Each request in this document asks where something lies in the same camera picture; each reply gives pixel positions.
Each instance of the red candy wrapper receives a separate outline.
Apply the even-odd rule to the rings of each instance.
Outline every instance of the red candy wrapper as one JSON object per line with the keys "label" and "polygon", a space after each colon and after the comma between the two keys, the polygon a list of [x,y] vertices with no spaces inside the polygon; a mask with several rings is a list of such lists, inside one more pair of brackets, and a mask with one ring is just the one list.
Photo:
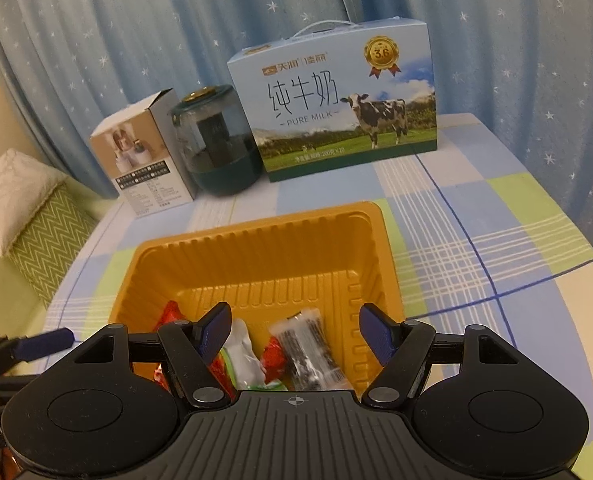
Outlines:
{"label": "red candy wrapper", "polygon": [[[177,319],[187,318],[183,316],[183,314],[181,314],[181,311],[179,310],[179,304],[174,300],[169,300],[165,305],[165,309],[163,309],[163,313],[159,318],[159,322],[154,327],[153,332],[156,332],[164,324],[171,323],[172,321],[176,321]],[[234,389],[232,381],[230,381],[230,378],[227,375],[227,372],[225,370],[225,362],[221,357],[221,354],[218,354],[216,356],[216,359],[214,359],[214,362],[212,362],[212,364],[209,365],[209,370],[212,372],[212,375],[216,378],[216,380],[219,381],[224,390],[233,399],[236,395],[236,389]],[[165,380],[165,375],[163,375],[163,369],[161,368],[161,365],[159,365],[158,368],[154,371],[154,381],[159,383],[167,391],[170,390],[168,383]]]}
{"label": "red candy wrapper", "polygon": [[265,370],[265,384],[269,384],[275,379],[279,380],[286,373],[288,360],[276,337],[270,337],[270,342],[263,350],[260,363]]}

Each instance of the ribbed gray plate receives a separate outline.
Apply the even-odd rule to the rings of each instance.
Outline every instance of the ribbed gray plate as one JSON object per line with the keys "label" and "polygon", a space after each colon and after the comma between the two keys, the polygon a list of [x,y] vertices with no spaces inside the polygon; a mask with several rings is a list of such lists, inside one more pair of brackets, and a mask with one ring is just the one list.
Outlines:
{"label": "ribbed gray plate", "polygon": [[[116,445],[120,448],[125,443]],[[40,478],[30,472],[21,476],[21,480]],[[428,455],[400,416],[361,408],[351,392],[343,391],[243,392],[229,408],[191,416],[165,451],[147,464],[113,478],[466,480],[472,477],[454,472]],[[571,478],[570,474],[560,474],[551,480]]]}

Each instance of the black and white cow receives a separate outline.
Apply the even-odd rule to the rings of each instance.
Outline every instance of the black and white cow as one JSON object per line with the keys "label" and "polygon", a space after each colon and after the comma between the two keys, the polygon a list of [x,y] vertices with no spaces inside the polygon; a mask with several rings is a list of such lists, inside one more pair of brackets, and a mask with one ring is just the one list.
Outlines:
{"label": "black and white cow", "polygon": [[340,100],[348,103],[356,114],[358,124],[372,140],[372,149],[378,148],[378,134],[386,131],[396,133],[396,143],[401,140],[401,134],[407,135],[407,115],[403,99],[387,101],[368,101],[368,94],[352,94]]}

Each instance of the orange basket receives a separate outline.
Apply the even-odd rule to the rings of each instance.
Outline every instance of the orange basket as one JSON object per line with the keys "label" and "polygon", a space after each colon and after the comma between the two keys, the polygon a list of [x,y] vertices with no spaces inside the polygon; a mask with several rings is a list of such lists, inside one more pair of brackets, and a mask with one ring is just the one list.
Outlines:
{"label": "orange basket", "polygon": [[[137,248],[110,322],[150,332],[169,300],[197,320],[219,301],[243,319],[257,356],[268,327],[318,308],[333,357],[360,394],[381,370],[358,328],[370,301],[403,320],[379,207],[359,202],[145,242]],[[152,378],[156,365],[134,370]]]}

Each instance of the product box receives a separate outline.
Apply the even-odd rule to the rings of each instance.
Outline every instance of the product box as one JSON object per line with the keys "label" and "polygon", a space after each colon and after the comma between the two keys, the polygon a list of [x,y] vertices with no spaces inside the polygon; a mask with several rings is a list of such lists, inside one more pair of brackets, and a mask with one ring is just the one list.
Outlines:
{"label": "product box", "polygon": [[90,136],[99,164],[137,216],[196,196],[168,115],[178,101],[174,90],[157,92],[106,117]]}
{"label": "product box", "polygon": [[270,180],[436,150],[427,25],[391,18],[243,50],[228,68]]}

